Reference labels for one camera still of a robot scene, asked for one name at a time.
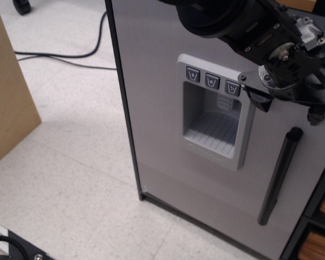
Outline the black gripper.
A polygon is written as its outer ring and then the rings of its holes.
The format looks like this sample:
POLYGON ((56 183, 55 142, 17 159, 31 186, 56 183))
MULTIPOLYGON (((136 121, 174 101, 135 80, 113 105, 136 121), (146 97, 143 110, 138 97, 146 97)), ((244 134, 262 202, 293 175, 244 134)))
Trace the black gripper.
POLYGON ((269 94, 248 86, 250 101, 268 112, 273 96, 309 106, 307 119, 325 119, 325 37, 309 17, 291 16, 276 1, 232 1, 229 30, 220 39, 259 65, 269 94))

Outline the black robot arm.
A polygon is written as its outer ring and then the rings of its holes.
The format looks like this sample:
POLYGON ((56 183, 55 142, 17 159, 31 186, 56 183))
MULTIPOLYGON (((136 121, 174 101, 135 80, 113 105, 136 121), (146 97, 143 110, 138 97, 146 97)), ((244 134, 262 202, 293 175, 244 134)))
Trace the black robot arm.
POLYGON ((267 112, 273 99, 308 107, 308 121, 325 119, 325 37, 309 17, 291 16, 276 1, 171 1, 182 25, 218 38, 258 65, 238 81, 250 101, 267 112))

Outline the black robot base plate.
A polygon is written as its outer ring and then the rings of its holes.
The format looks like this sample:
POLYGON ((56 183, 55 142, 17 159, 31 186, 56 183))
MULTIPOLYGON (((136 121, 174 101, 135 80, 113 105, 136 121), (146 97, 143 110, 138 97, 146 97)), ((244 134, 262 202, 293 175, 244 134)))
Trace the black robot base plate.
MULTIPOLYGON (((31 244, 29 241, 25 240, 24 238, 20 237, 19 235, 15 234, 10 230, 8 230, 8 237, 16 240, 24 248, 29 259, 34 259, 36 255, 42 255, 42 259, 46 259, 46 260, 55 259, 50 254, 46 253, 42 249, 36 247, 35 245, 31 244)), ((20 251, 11 244, 9 244, 9 255, 18 259, 23 259, 20 251)))

